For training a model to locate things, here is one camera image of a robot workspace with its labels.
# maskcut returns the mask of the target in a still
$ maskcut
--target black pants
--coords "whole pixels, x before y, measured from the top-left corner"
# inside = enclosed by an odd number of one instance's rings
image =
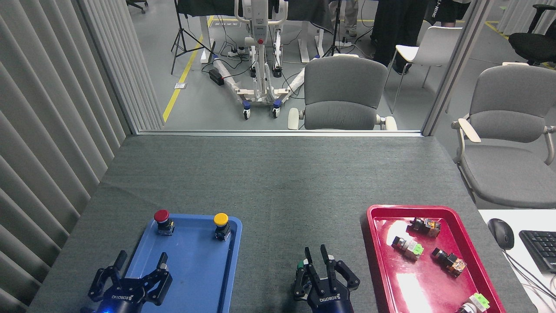
[[[379,0],[371,37],[377,47],[374,60],[388,66],[396,45],[415,46],[423,24],[427,0]],[[397,55],[396,64],[407,63]]]

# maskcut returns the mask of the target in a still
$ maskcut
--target black power adapter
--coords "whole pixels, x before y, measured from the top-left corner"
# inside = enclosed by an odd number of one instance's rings
[[[208,71],[208,75],[217,85],[222,86],[224,84],[224,78],[222,78],[222,75],[220,75],[217,69]]]

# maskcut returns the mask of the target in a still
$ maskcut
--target patient lift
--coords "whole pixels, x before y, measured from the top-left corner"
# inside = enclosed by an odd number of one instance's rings
[[[272,19],[269,20],[268,0],[242,0],[243,17],[239,16],[239,1],[235,0],[234,14],[239,21],[247,25],[249,36],[245,37],[245,46],[249,47],[253,89],[242,89],[222,62],[214,62],[213,65],[224,78],[225,85],[232,90],[238,101],[243,104],[243,114],[246,120],[250,117],[251,105],[254,104],[271,105],[272,116],[277,118],[280,114],[281,105],[293,91],[303,84],[304,77],[304,70],[302,70],[293,82],[288,84],[288,88],[275,89],[271,84],[271,71],[273,77],[282,77],[280,36],[282,26],[287,19],[288,2],[287,0],[273,0],[274,9],[272,10]],[[271,33],[275,34],[274,38],[271,35],[274,50],[272,70],[267,62],[265,47],[269,36],[269,27]]]

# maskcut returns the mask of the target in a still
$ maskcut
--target red tray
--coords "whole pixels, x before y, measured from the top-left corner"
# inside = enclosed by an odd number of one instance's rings
[[[415,217],[441,223],[437,238],[408,229]],[[487,313],[506,312],[467,232],[452,209],[439,206],[371,206],[361,220],[379,312],[452,313],[478,292]],[[423,254],[413,262],[391,246],[395,236],[416,240]],[[434,248],[454,253],[467,266],[453,277],[437,263]]]

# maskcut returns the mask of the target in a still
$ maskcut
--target shoe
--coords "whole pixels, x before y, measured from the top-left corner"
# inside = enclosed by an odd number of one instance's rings
[[[402,72],[404,70],[403,67],[398,67],[398,65],[396,63],[394,63],[392,65],[392,68],[394,69],[394,71],[396,71],[396,73],[398,73],[399,75],[407,74],[410,67],[411,67],[411,64],[408,64],[407,67],[405,68],[405,72]]]

